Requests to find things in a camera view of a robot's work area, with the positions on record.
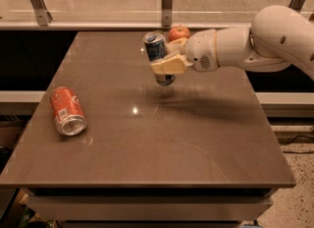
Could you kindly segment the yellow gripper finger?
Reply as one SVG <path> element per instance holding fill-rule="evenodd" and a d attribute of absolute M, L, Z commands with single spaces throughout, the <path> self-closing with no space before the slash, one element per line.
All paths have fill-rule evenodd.
<path fill-rule="evenodd" d="M 166 55 L 150 63 L 152 71 L 157 75 L 179 75 L 183 74 L 192 63 L 184 55 Z"/>
<path fill-rule="evenodd" d="M 176 53 L 185 55 L 185 45 L 187 38 L 182 37 L 166 43 L 166 52 L 168 54 Z"/>

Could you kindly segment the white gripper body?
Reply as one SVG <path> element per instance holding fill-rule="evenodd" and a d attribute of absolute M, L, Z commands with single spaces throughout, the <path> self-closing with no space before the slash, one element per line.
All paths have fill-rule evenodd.
<path fill-rule="evenodd" d="M 196 72 L 212 72 L 219 68 L 216 53 L 217 31 L 203 30 L 195 33 L 185 44 L 185 55 Z"/>

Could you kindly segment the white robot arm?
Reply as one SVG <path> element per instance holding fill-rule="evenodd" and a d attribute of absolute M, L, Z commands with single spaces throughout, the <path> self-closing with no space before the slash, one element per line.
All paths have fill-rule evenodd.
<path fill-rule="evenodd" d="M 165 56 L 151 62 L 157 75 L 222 67 L 279 72 L 290 65 L 314 80 L 314 24 L 285 6 L 261 10 L 249 27 L 208 29 L 176 39 L 166 45 Z"/>

